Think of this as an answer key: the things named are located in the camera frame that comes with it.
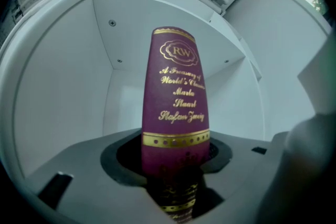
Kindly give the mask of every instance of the gold decorative band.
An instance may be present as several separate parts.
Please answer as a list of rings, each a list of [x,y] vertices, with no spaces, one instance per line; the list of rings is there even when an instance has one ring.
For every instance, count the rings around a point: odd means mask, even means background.
[[[177,29],[161,28],[161,29],[157,29],[154,31],[154,34],[164,34],[164,33],[178,34],[178,35],[181,35],[181,36],[184,36],[190,39],[193,43],[196,43],[195,39],[192,36],[188,35],[185,32],[179,31]]]
[[[158,136],[159,134],[148,135],[148,133],[143,133],[142,143],[145,146],[155,146],[163,148],[171,147],[186,147],[201,144],[210,139],[210,131],[196,132],[190,134],[177,134],[177,135],[166,135]]]
[[[189,202],[187,202],[186,204],[183,204],[183,205],[161,206],[161,208],[165,212],[180,211],[180,210],[192,207],[195,204],[195,202],[196,202],[196,199],[192,199],[191,201],[189,201]]]

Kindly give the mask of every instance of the rw logo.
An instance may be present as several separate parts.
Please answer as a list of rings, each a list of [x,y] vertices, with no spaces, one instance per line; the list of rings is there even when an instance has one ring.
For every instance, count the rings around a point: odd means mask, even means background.
[[[164,58],[172,60],[183,66],[193,66],[198,64],[198,57],[186,42],[182,40],[167,41],[160,48],[160,53]]]

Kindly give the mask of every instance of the purple book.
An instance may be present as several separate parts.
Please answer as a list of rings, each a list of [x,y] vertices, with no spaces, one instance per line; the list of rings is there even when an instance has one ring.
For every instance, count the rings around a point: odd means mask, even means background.
[[[149,184],[156,182],[153,198],[179,223],[191,219],[195,203],[197,180],[190,168],[199,167],[209,153],[199,58],[188,32],[170,26],[153,31],[144,92],[142,169]]]

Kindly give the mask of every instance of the white ceiling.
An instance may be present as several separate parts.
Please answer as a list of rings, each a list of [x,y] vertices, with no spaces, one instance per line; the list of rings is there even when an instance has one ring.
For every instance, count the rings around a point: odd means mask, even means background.
[[[144,73],[152,31],[160,26],[180,27],[195,37],[205,77],[244,57],[208,22],[169,3],[160,0],[93,0],[93,4],[114,69]],[[115,20],[116,26],[109,25],[111,19]]]

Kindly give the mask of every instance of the gray platform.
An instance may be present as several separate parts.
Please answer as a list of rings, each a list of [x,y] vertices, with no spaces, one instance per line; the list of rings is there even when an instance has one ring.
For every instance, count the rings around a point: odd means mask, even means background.
[[[75,144],[26,178],[27,184],[37,194],[58,171],[72,174],[74,179],[57,211],[78,223],[174,223],[144,188],[120,185],[100,165],[100,155],[108,145],[135,132],[139,129]],[[277,170],[286,133],[276,135],[271,143],[216,132],[211,136],[233,152],[232,160],[220,172],[205,175],[207,187],[225,201],[193,223],[253,223]],[[251,151],[257,146],[267,148],[266,154]]]

